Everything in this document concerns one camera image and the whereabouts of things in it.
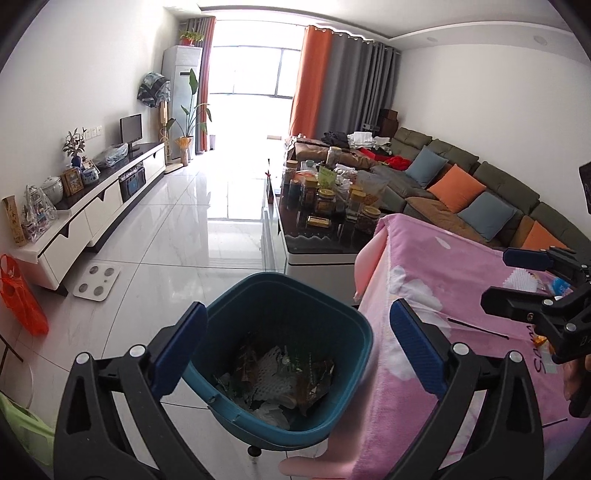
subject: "blue gripper pad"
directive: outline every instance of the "blue gripper pad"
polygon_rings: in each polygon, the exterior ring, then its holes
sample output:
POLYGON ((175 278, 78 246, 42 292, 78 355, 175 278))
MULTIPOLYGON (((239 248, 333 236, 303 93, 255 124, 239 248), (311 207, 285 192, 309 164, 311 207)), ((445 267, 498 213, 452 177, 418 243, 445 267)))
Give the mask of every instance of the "blue gripper pad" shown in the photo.
POLYGON ((159 336, 165 340, 157 348, 157 357, 151 359, 150 391, 154 398, 159 400, 173 392, 206 332, 207 308, 199 302, 193 302, 176 325, 160 330, 154 340, 159 336))
POLYGON ((554 261, 546 252, 534 252, 532 250, 521 250, 519 248, 508 248, 503 253, 503 262, 507 267, 525 268, 526 270, 537 270, 543 272, 554 264, 554 261))
POLYGON ((444 377, 445 361, 423 329, 432 332, 435 328, 435 334, 443 337, 443 342, 447 342, 447 339, 435 325, 423 323, 405 300, 396 300, 392 304, 390 326, 423 388, 442 400, 447 392, 444 377))

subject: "orange curtain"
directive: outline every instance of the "orange curtain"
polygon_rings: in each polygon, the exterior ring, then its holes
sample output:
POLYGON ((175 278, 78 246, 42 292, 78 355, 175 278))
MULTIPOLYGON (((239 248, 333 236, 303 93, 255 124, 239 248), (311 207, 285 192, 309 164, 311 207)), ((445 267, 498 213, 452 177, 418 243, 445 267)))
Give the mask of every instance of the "orange curtain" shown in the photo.
POLYGON ((291 105, 290 135, 302 134, 314 138, 332 37, 330 30, 323 31, 314 26, 306 28, 297 87, 291 105))
MULTIPOLYGON (((216 26, 216 17, 193 18, 187 22, 187 30, 203 34, 203 41, 197 42, 196 47, 201 47, 201 70, 199 70, 199 91, 197 92, 197 104, 207 103, 209 93, 209 57, 212 54, 213 30, 216 26)), ((207 113, 203 107, 199 109, 198 122, 207 121, 207 113)), ((207 150, 207 134, 197 127, 195 131, 195 153, 207 150)))

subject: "blue pillow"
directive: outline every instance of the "blue pillow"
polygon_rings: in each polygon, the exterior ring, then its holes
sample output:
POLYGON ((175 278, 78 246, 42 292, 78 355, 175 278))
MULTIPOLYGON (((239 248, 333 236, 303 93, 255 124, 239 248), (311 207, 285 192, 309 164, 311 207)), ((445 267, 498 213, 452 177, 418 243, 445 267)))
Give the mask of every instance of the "blue pillow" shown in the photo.
POLYGON ((404 173, 416 180, 421 187, 427 188, 446 163, 445 158, 441 158, 427 147, 423 147, 404 173))
POLYGON ((457 215, 490 242, 516 212, 499 197, 483 192, 457 215))

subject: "teal trash can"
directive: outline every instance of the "teal trash can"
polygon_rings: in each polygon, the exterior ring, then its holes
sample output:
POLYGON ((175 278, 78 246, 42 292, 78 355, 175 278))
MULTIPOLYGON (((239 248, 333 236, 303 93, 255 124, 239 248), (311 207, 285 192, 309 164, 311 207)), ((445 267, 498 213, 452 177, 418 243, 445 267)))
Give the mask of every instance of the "teal trash can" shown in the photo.
POLYGON ((365 370, 373 343, 367 320, 314 288, 279 273, 257 273, 207 307, 207 333, 183 378, 236 438, 265 450, 297 450, 321 442, 335 427, 365 370), (284 430, 238 407, 215 388, 231 371, 249 333, 269 345, 297 345, 315 360, 335 363, 328 394, 284 430))

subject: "ceiling light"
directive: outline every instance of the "ceiling light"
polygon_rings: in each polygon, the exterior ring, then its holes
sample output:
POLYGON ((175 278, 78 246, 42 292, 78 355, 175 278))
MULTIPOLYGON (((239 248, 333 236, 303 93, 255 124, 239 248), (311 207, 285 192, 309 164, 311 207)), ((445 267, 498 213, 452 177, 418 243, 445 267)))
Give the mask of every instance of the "ceiling light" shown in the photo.
POLYGON ((534 40, 540 45, 543 45, 544 47, 548 44, 548 40, 546 40, 544 37, 540 37, 539 35, 536 35, 534 37, 534 40))

